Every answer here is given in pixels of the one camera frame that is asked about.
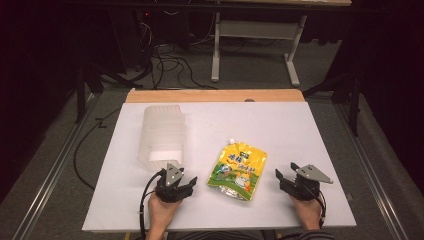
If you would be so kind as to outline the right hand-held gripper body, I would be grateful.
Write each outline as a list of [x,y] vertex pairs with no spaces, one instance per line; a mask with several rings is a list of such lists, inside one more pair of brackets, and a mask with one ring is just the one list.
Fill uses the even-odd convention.
[[318,198],[320,183],[333,183],[332,179],[312,164],[300,167],[294,172],[295,179],[293,181],[287,179],[285,184],[280,184],[280,189],[298,200],[309,201]]

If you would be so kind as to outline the person's right hand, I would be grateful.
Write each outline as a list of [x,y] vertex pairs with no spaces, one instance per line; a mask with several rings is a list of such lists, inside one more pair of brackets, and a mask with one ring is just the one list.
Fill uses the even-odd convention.
[[319,230],[321,205],[317,200],[301,201],[291,196],[296,213],[305,230]]

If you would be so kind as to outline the person's left hand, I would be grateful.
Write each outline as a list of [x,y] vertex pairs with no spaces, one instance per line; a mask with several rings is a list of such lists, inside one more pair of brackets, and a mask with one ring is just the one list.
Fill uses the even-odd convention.
[[166,231],[173,221],[175,213],[182,201],[174,203],[163,202],[155,193],[148,200],[149,209],[149,230]]

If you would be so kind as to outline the translucent plastic container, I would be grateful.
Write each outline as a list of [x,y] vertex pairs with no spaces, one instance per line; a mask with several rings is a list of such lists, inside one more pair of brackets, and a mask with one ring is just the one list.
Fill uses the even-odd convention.
[[179,105],[155,105],[144,110],[138,159],[149,171],[184,159],[185,115]]

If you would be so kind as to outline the yellow spout pouch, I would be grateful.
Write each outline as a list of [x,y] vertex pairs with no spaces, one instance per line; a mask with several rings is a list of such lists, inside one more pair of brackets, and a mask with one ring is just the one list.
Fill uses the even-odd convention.
[[267,153],[244,142],[229,140],[207,184],[235,199],[251,201],[265,168]]

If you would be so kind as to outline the white table mat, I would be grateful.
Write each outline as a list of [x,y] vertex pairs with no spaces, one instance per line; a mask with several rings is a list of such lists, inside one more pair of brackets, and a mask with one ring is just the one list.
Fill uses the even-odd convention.
[[[270,229],[298,225],[291,199],[275,176],[293,177],[292,163],[313,164],[330,177],[321,190],[328,227],[351,227],[356,221],[305,102],[183,103],[186,117],[185,178],[197,184],[171,223],[172,230]],[[121,109],[96,189],[83,224],[86,231],[130,232],[139,228],[139,204],[152,172],[137,158],[145,106]],[[268,155],[251,201],[232,199],[208,186],[207,180],[230,139]]]

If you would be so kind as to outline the black metal stand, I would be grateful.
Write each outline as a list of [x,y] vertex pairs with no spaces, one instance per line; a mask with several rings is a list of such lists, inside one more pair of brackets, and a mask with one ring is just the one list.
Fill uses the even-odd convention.
[[332,90],[331,101],[336,104],[349,103],[348,126],[357,136],[357,118],[359,113],[360,79],[356,73],[344,73],[336,77],[327,78],[302,92],[305,98],[315,93]]
[[83,64],[77,72],[76,93],[77,93],[77,118],[76,123],[80,123],[86,113],[86,97],[85,86],[88,86],[92,93],[102,93],[103,85],[101,84],[101,76],[106,75],[112,80],[129,87],[141,89],[142,85],[131,82],[124,77],[107,70],[101,65],[95,63]]

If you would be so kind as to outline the metal floor rail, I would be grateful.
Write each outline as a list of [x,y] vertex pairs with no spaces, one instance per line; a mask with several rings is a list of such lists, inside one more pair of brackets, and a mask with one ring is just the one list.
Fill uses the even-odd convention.
[[82,127],[84,126],[86,119],[88,118],[88,115],[97,105],[99,98],[99,94],[90,93],[88,98],[84,100],[86,109],[83,111],[82,118],[73,125],[64,145],[62,146],[58,156],[50,168],[45,180],[43,181],[43,184],[39,188],[19,227],[15,231],[12,240],[28,240],[67,164],[68,155],[73,148],[74,143]]
[[334,106],[337,115],[341,118],[344,128],[347,130],[349,137],[354,145],[355,151],[358,155],[361,169],[365,173],[367,184],[372,192],[374,200],[379,208],[379,211],[389,229],[393,240],[409,240],[404,227],[394,209],[392,201],[384,190],[375,170],[373,169],[370,159],[365,152],[365,149],[359,139],[349,126],[348,115],[344,107],[340,104]]

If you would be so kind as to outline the white metal desk frame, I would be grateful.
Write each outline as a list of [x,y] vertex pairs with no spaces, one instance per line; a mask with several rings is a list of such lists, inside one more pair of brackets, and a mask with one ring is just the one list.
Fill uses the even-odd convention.
[[291,85],[300,86],[300,81],[294,65],[294,56],[302,36],[306,15],[302,15],[295,23],[272,23],[240,20],[222,20],[220,14],[215,14],[214,51],[212,56],[211,80],[218,82],[220,79],[220,38],[239,37],[271,40],[290,40],[291,51],[284,53],[284,62],[287,68]]

